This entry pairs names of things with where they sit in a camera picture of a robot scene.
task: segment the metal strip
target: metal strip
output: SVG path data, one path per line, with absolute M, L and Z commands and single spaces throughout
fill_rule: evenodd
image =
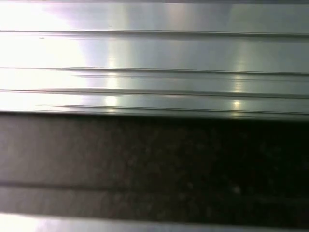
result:
M 181 2 L 1 1 L 0 30 L 309 34 L 306 4 Z
M 0 35 L 0 67 L 309 73 L 309 41 L 280 38 Z
M 277 228 L 121 222 L 69 217 L 0 214 L 1 231 L 23 232 L 287 232 Z
M 299 97 L 305 76 L 207 72 L 0 69 L 0 90 Z
M 208 111 L 309 113 L 309 99 L 34 92 L 0 92 L 0 99 L 9 99 L 0 102 L 0 110 L 3 111 L 42 111 L 46 107 L 57 107 L 65 112 L 81 107 L 85 112 L 91 108 L 109 108 L 107 111 L 111 113 L 113 108 L 205 111 L 206 115 Z

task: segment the shiny metal surface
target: shiny metal surface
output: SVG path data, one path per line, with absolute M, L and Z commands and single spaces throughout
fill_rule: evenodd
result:
M 23 232 L 304 232 L 277 228 L 120 222 L 69 217 L 0 214 L 1 231 Z
M 297 75 L 0 69 L 0 90 L 11 91 L 306 97 L 308 89 Z
M 267 5 L 240 1 L 1 1 L 0 30 L 308 34 L 308 11 L 308 5 L 293 1 Z
M 0 35 L 3 68 L 309 73 L 309 41 L 230 36 Z
M 309 119 L 308 21 L 293 1 L 2 1 L 0 110 Z

